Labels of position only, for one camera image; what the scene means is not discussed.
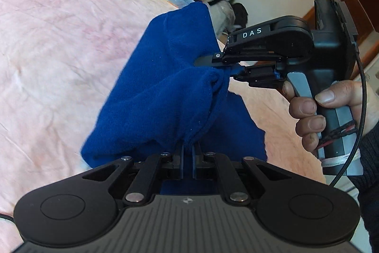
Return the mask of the blue knit sweater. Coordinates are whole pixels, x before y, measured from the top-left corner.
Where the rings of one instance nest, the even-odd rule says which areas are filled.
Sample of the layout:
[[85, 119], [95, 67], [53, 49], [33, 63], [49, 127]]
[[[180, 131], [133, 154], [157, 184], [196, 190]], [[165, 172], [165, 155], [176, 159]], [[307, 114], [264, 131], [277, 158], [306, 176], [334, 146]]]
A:
[[209, 10], [191, 3], [154, 18], [102, 107], [81, 149], [90, 167], [129, 155], [137, 161], [180, 149], [182, 180], [163, 183], [163, 195], [208, 195], [210, 181], [193, 178], [193, 145], [232, 161], [266, 161], [265, 133], [242, 97], [229, 91], [228, 68], [197, 67], [219, 50]]

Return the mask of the brown wooden door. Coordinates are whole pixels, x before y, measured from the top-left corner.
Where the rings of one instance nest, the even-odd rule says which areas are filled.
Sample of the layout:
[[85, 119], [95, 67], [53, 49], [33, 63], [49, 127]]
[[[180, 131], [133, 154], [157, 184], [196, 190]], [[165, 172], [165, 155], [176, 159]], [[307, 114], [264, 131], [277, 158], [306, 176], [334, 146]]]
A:
[[358, 31], [357, 43], [364, 67], [378, 54], [378, 0], [342, 0]]

